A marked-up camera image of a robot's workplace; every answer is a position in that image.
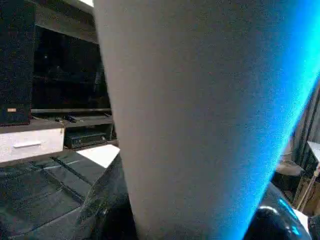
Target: black speaker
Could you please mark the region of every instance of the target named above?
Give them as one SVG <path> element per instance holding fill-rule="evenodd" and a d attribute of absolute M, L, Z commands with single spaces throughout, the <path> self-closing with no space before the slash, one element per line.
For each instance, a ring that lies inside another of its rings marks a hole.
<path fill-rule="evenodd" d="M 30 123 L 35 6 L 0 0 L 0 126 Z"/>

